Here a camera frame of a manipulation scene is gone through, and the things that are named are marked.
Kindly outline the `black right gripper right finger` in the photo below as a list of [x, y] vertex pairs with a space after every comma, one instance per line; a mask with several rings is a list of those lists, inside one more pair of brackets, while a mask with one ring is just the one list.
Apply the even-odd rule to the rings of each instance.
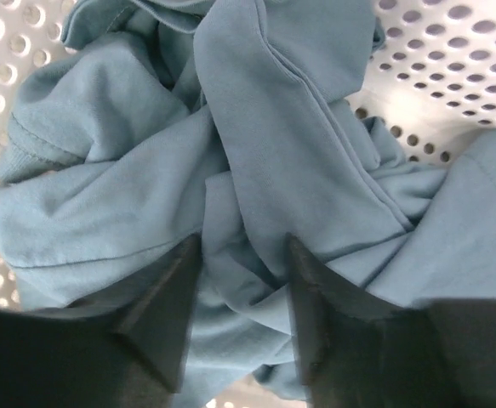
[[399, 307], [322, 263], [286, 238], [296, 364], [312, 407], [383, 407], [378, 325]]

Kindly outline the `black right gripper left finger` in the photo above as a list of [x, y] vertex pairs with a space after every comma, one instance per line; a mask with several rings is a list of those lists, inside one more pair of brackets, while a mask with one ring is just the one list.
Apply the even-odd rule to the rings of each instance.
[[158, 260], [71, 303], [86, 325], [73, 349], [76, 394], [174, 394], [201, 271], [199, 235]]

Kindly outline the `blue t shirt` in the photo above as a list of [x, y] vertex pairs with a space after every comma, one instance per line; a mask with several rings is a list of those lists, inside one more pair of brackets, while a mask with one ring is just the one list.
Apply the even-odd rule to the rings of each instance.
[[[349, 98], [385, 31], [369, 1], [79, 1], [72, 55], [20, 85], [0, 155], [0, 406], [201, 407], [243, 378], [310, 405], [286, 238], [399, 307], [383, 407], [496, 407], [496, 127], [450, 167]], [[174, 394], [76, 394], [71, 303], [199, 235]]]

